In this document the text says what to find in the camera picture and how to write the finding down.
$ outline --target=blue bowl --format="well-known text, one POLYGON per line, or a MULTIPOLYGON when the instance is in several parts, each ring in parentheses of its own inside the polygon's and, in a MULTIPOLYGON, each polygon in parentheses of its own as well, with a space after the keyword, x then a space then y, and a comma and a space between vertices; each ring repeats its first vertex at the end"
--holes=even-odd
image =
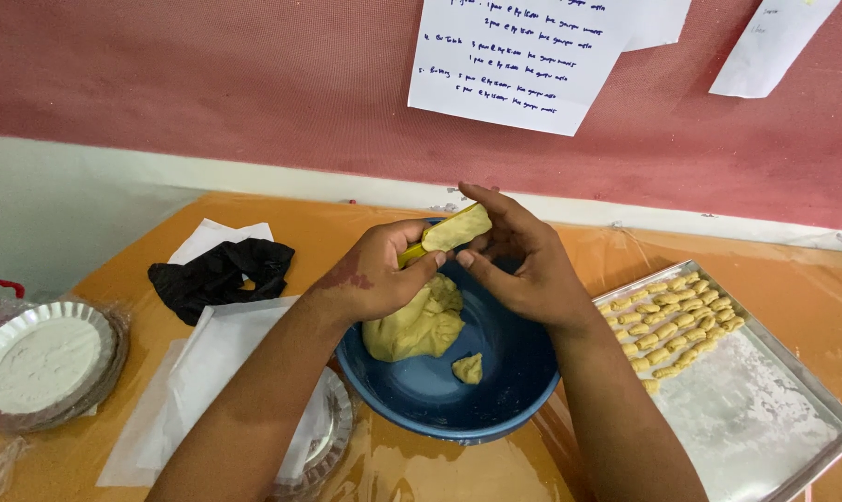
MULTIPOLYGON (((498 263, 513 272, 519 264, 498 263)), ((455 262, 439 271, 456 282, 464 298, 466 326, 439 358, 418 356, 378 361, 353 325, 336 354, 347 380, 372 410, 405 429, 432 438, 480 444, 520 428, 554 392, 560 379, 548 333, 513 314, 455 262), (467 385, 452 363, 482 353, 482 381, 467 385)))

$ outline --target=flour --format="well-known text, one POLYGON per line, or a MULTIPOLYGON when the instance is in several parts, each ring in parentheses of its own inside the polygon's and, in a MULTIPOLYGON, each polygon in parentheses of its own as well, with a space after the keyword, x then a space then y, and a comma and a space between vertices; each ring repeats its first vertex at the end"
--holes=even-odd
POLYGON ((711 502, 761 500, 842 425, 743 331, 663 381, 656 405, 694 462, 711 502))
POLYGON ((98 363, 98 331, 80 319, 31 326, 0 350, 0 410, 38 412, 74 392, 98 363))

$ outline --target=red wall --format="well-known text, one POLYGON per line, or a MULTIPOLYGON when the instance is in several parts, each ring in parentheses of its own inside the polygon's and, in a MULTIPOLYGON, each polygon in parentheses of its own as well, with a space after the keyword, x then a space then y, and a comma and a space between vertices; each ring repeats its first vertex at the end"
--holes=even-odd
POLYGON ((842 228, 842 2, 707 94, 760 1, 694 0, 567 138, 407 108, 421 0, 0 0, 0 135, 842 228))

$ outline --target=metal baking tray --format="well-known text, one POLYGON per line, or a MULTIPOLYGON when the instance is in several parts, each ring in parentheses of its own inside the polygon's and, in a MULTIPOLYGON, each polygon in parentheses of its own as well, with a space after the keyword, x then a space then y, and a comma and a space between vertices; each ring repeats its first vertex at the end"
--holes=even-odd
POLYGON ((746 323, 679 376, 661 381, 654 402, 711 502, 788 502, 842 456, 842 404, 815 375, 693 260, 594 303, 626 298, 651 282, 692 271, 729 297, 746 323))

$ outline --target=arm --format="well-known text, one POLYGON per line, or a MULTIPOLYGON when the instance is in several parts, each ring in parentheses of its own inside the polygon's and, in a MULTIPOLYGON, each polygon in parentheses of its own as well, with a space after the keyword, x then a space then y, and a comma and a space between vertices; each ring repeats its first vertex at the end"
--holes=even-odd
POLYGON ((506 307, 548 329, 597 499, 706 502, 682 444, 631 371, 554 229, 495 191, 461 190, 486 207, 493 230, 457 260, 506 307), (509 275, 491 263, 501 255, 524 264, 509 275))
POLYGON ((366 232, 272 327, 173 453, 147 502, 264 500, 315 383, 347 328, 405 306, 446 256, 404 271, 422 220, 366 232))

